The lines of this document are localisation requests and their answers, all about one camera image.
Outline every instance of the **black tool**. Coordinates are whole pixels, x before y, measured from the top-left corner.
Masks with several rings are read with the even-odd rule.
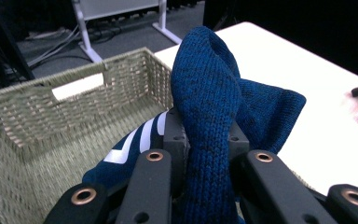
[[[130,181],[110,190],[93,184],[75,186],[62,195],[45,223],[171,223],[172,202],[181,195],[190,148],[177,111],[170,112],[164,148],[143,152]],[[228,141],[230,177],[246,223],[358,224],[355,186],[335,185],[323,196],[306,188],[275,154],[250,150],[235,124]]]

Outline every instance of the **dark background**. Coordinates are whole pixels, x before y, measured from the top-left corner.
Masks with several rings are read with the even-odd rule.
[[[182,21],[179,26],[175,25],[177,28],[175,32],[186,34],[195,24],[202,24],[203,4],[197,6],[198,2],[197,0],[168,1],[170,21]],[[189,8],[195,9],[197,14],[188,17],[191,13],[187,13]],[[104,58],[140,47],[154,50],[171,47],[173,43],[163,35],[158,36],[158,32],[151,26],[151,20],[158,20],[158,14],[155,13],[157,11],[158,7],[151,7],[93,20],[88,23],[88,28],[92,30],[91,33],[89,32],[90,40],[96,48],[99,47],[98,45],[103,45],[99,52]],[[76,25],[71,0],[0,0],[0,88],[89,63],[90,59],[86,58],[87,56],[78,46],[79,36],[62,49],[60,54],[57,53],[57,57],[50,57],[51,60],[46,59],[34,67],[29,67],[26,63],[61,42],[59,38],[25,39],[30,33],[37,35],[42,32],[54,32],[62,27],[74,30]],[[145,35],[146,26],[150,26],[148,31],[151,30],[153,34]],[[132,30],[139,30],[138,33],[142,35],[133,35]],[[63,63],[56,60],[60,57],[64,59]]]
[[[358,0],[205,2],[204,25],[211,29],[239,21],[257,24],[358,75]]]

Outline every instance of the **metal stand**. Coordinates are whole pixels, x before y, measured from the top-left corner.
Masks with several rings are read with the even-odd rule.
[[[86,27],[86,17],[83,13],[83,10],[81,9],[80,1],[74,0],[72,1],[72,4],[75,10],[77,23],[79,25],[79,30],[81,32],[81,37],[83,40],[83,42],[81,42],[79,45],[94,63],[99,63],[103,59],[100,57],[100,55],[98,55],[97,52],[95,52],[95,50],[91,46],[89,33],[87,32]],[[173,34],[171,31],[167,30],[165,27],[167,16],[167,0],[158,0],[158,7],[159,20],[158,22],[153,23],[153,27],[155,27],[163,35],[167,36],[175,44],[180,44],[182,42],[182,39]]]

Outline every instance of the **white stripe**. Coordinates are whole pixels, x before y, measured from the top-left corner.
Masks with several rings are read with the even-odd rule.
[[[109,154],[107,154],[107,156],[103,161],[114,162],[118,164],[126,163],[127,158],[129,157],[131,142],[137,130],[138,129],[135,129],[134,131],[132,131],[132,133],[130,133],[130,135],[127,137],[126,141],[124,142],[123,148],[121,150],[117,150],[117,149],[110,150]]]
[[[145,123],[144,128],[142,129],[141,134],[141,141],[139,146],[139,151],[143,153],[150,149],[150,134],[152,132],[154,119],[150,119],[148,122]]]
[[[167,118],[167,112],[168,111],[165,111],[158,118],[157,131],[158,131],[159,135],[164,135],[165,134],[165,119]]]

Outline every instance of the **floor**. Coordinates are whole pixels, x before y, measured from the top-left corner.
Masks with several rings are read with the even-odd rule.
[[[204,5],[204,2],[201,1],[193,7],[169,10],[167,12],[167,29],[178,37],[184,38],[192,28],[202,25]],[[148,12],[143,17],[132,16],[127,19],[108,22],[100,29],[102,30],[100,33],[91,34],[91,40],[97,39],[91,42],[91,45],[103,59],[142,47],[157,52],[174,46],[175,44],[170,39],[152,26],[152,23],[156,21],[158,21],[158,13]],[[18,43],[18,46],[25,60],[30,62],[63,41],[69,33],[70,31],[67,31],[58,36],[24,40]],[[75,41],[68,44],[60,52],[33,66],[34,76],[36,78],[47,77],[69,68],[90,63],[90,59],[78,46],[80,41],[81,38],[78,35]]]

